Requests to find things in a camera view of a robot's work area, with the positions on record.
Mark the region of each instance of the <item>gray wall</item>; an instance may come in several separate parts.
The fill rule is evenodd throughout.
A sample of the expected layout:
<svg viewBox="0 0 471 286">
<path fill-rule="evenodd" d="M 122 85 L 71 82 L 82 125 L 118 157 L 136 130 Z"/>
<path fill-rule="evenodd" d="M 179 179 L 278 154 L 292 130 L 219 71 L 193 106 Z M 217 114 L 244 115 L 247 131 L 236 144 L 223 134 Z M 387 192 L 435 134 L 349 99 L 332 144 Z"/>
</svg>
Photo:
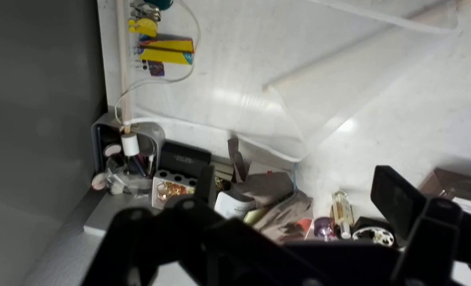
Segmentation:
<svg viewBox="0 0 471 286">
<path fill-rule="evenodd" d="M 0 1 L 0 284 L 21 284 L 95 169 L 106 109 L 95 0 Z"/>
</svg>

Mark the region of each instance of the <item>small bottle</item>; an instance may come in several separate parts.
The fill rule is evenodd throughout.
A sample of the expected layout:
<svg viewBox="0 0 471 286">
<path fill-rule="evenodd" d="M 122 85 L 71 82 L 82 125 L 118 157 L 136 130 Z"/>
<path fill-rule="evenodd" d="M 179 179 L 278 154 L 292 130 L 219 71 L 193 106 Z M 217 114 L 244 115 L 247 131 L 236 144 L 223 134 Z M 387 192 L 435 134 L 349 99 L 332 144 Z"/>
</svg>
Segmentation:
<svg viewBox="0 0 471 286">
<path fill-rule="evenodd" d="M 341 227 L 341 236 L 344 239 L 351 239 L 351 225 L 354 223 L 354 214 L 346 192 L 338 190 L 333 193 L 332 214 L 335 223 Z"/>
</svg>

